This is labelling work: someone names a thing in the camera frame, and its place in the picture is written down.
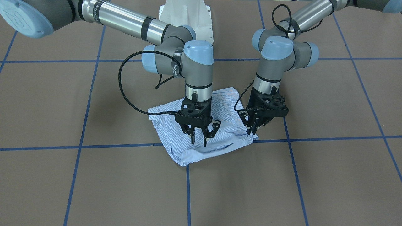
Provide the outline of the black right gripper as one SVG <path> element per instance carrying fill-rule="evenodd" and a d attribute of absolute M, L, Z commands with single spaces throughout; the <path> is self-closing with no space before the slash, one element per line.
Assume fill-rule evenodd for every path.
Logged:
<path fill-rule="evenodd" d="M 214 138 L 218 132 L 221 121 L 213 120 L 211 116 L 212 98 L 202 102 L 193 102 L 185 97 L 181 109 L 175 115 L 175 121 L 180 124 L 184 134 L 191 138 L 191 144 L 195 144 L 195 127 L 202 127 L 203 146 L 207 146 L 207 140 Z"/>

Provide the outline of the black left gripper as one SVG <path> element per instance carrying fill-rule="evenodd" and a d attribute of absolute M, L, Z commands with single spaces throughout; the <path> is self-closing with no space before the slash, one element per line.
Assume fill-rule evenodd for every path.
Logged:
<path fill-rule="evenodd" d="M 274 95 L 263 94 L 252 88 L 246 109 L 238 109 L 248 135 L 255 135 L 261 126 L 265 126 L 275 117 L 286 117 L 289 113 L 285 98 L 277 91 Z"/>

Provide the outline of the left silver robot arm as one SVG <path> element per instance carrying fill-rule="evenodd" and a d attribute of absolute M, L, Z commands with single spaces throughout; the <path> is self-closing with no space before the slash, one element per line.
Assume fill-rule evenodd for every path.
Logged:
<path fill-rule="evenodd" d="M 261 57 L 245 109 L 237 109 L 248 135 L 256 134 L 276 117 L 285 117 L 289 109 L 279 88 L 286 71 L 313 66 L 319 58 L 318 47 L 311 42 L 297 42 L 300 34 L 318 27 L 325 17 L 346 6 L 354 6 L 383 13 L 400 13 L 400 0 L 313 0 L 292 14 L 285 4 L 276 7 L 287 9 L 289 16 L 276 22 L 270 30 L 257 30 L 252 37 L 252 46 Z"/>

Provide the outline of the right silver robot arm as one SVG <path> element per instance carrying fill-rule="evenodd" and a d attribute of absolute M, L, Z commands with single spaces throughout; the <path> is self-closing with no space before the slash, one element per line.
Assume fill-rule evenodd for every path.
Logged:
<path fill-rule="evenodd" d="M 182 132 L 195 143 L 195 129 L 203 133 L 203 145 L 214 138 L 221 122 L 211 115 L 213 46 L 196 40 L 188 25 L 175 27 L 154 17 L 116 5 L 109 0 L 2 0 L 1 16 L 17 32 L 42 38 L 75 21 L 98 23 L 150 43 L 128 56 L 118 72 L 119 89 L 124 100 L 136 111 L 151 115 L 132 104 L 122 88 L 122 69 L 137 55 L 150 73 L 185 79 L 185 98 L 178 111 L 157 112 L 174 115 Z"/>

